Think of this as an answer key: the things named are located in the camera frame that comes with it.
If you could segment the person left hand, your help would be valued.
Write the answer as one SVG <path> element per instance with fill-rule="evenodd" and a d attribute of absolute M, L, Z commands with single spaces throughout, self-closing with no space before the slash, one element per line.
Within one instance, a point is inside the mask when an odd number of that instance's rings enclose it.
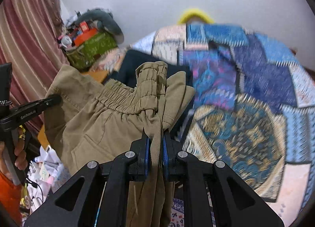
<path fill-rule="evenodd" d="M 24 128 L 19 126 L 13 131 L 13 138 L 17 138 L 14 142 L 14 162 L 11 161 L 10 155 L 5 142 L 1 140 L 1 173 L 14 185 L 20 185 L 21 180 L 17 175 L 16 169 L 24 171 L 28 165 L 26 160 L 25 147 L 25 131 Z"/>

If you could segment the orange sleeve forearm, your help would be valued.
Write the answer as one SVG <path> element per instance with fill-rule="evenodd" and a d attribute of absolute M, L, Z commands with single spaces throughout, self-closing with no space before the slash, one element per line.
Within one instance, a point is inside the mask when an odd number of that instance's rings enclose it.
<path fill-rule="evenodd" d="M 19 209 L 21 201 L 22 185 L 14 185 L 4 174 L 1 173 L 0 201 L 10 217 L 21 226 L 22 216 Z"/>

